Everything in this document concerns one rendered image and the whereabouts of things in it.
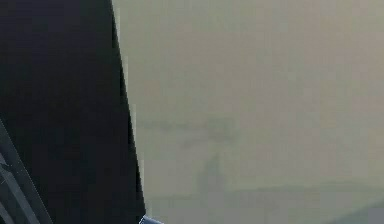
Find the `black fridge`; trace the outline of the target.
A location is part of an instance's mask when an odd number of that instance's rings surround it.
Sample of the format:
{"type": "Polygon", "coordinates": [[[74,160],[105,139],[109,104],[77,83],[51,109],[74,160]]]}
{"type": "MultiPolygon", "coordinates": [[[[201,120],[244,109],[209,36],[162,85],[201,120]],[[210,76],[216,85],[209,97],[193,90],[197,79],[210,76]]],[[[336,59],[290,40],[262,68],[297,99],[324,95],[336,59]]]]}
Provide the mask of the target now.
{"type": "Polygon", "coordinates": [[[0,120],[53,224],[139,223],[111,0],[0,0],[0,120]]]}

